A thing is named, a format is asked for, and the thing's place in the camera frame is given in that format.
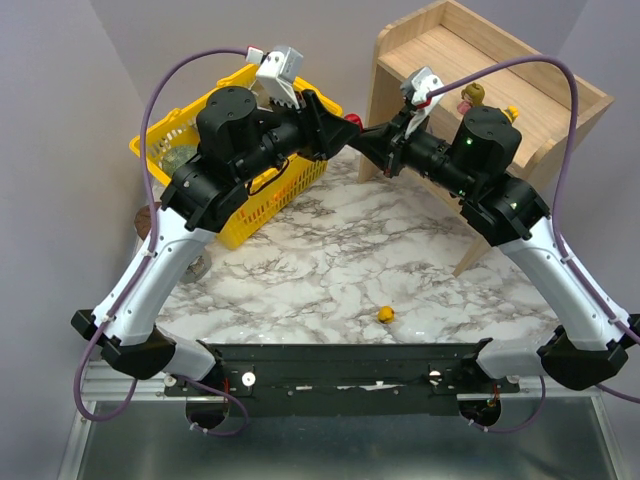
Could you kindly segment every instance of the white marble countertop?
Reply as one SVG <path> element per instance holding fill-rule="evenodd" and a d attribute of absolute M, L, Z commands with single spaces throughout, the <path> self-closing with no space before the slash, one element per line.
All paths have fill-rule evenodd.
<path fill-rule="evenodd" d="M 240 248 L 210 245 L 212 269 L 174 289 L 158 325 L 217 343 L 474 342 L 555 327 L 498 250 L 453 277 L 472 237 L 413 178 L 356 177 L 346 150 Z M 384 305 L 390 325 L 376 320 Z"/>

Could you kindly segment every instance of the metal plate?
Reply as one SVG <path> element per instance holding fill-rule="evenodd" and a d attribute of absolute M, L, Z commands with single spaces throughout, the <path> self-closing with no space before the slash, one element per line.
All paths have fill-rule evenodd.
<path fill-rule="evenodd" d="M 508 399 L 498 426 L 538 399 Z M 99 412 L 113 404 L 100 403 Z M 233 478 L 609 480 L 617 478 L 591 398 L 549 398 L 514 435 L 484 434 L 458 417 L 258 418 L 237 438 L 191 432 L 181 402 L 134 402 L 91 426 L 84 480 Z"/>

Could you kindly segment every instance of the wooden table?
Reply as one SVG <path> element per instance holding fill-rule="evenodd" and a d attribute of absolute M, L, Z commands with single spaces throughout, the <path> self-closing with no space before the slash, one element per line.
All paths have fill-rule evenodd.
<path fill-rule="evenodd" d="M 434 2 L 388 25 L 378 35 L 367 125 L 386 122 L 402 108 L 400 83 L 425 65 L 446 85 L 495 63 L 537 53 L 455 1 Z M 579 96 L 577 146 L 611 105 L 613 97 L 575 78 Z M 529 63 L 501 70 L 479 83 L 486 92 L 485 105 L 518 108 L 520 116 L 514 126 L 522 133 L 522 143 L 509 171 L 541 189 L 559 170 L 566 145 L 571 100 L 565 77 L 550 64 Z M 448 142 L 453 140 L 462 119 L 456 108 L 460 100 L 459 91 L 450 92 L 431 114 L 429 125 L 433 134 Z M 364 182 L 378 171 L 362 157 L 358 180 Z M 420 178 L 427 189 L 460 216 L 457 200 Z M 490 248 L 478 235 L 454 275 L 473 265 Z"/>

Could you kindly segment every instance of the white wall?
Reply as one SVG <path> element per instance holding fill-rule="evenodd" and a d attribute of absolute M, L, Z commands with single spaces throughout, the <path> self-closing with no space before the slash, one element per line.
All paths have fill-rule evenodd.
<path fill-rule="evenodd" d="M 85 342 L 141 200 L 140 99 L 86 0 L 0 3 L 0 477 L 57 477 Z"/>
<path fill-rule="evenodd" d="M 364 113 L 373 45 L 388 23 L 429 0 L 91 0 L 142 99 L 162 73 L 190 53 L 221 45 L 295 46 L 301 76 L 345 111 Z M 557 53 L 586 0 L 463 0 L 532 46 Z M 158 111 L 187 105 L 235 71 L 235 58 L 187 67 L 170 82 Z"/>
<path fill-rule="evenodd" d="M 640 312 L 640 3 L 590 0 L 560 57 L 616 101 L 576 151 L 562 230 L 605 289 Z M 613 388 L 640 396 L 640 347 Z M 640 406 L 606 398 L 625 459 L 640 477 Z"/>

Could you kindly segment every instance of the yellow object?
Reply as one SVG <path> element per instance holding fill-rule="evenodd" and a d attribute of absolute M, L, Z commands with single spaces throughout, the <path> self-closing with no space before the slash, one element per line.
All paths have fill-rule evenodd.
<path fill-rule="evenodd" d="M 395 312 L 391 307 L 382 307 L 378 312 L 378 321 L 380 323 L 391 323 L 393 322 L 393 317 Z"/>
<path fill-rule="evenodd" d="M 162 159 L 166 153 L 178 145 L 198 145 L 200 137 L 196 130 L 196 115 L 202 110 L 207 98 L 219 88 L 231 85 L 250 88 L 255 81 L 257 65 L 247 65 L 233 75 L 218 81 L 216 88 L 203 95 L 185 108 L 173 109 L 158 123 L 147 130 L 147 167 L 151 174 L 163 185 L 171 178 L 162 170 Z M 313 85 L 296 78 L 293 87 L 296 91 L 311 89 L 315 91 L 324 106 L 334 115 L 342 116 L 342 108 L 322 95 Z M 129 142 L 129 148 L 140 156 L 140 136 Z M 255 178 L 251 191 L 257 192 L 249 197 L 244 205 L 233 214 L 217 238 L 227 248 L 239 247 L 256 230 L 269 221 L 282 207 L 311 185 L 327 169 L 326 161 L 310 162 L 292 155 L 288 167 L 273 183 L 260 189 L 262 185 L 278 174 L 272 168 Z"/>
<path fill-rule="evenodd" d="M 513 105 L 509 105 L 504 110 L 501 110 L 501 112 L 506 115 L 506 117 L 509 119 L 511 123 L 515 122 L 516 118 L 520 116 L 520 112 L 518 111 L 518 108 L 514 107 Z"/>

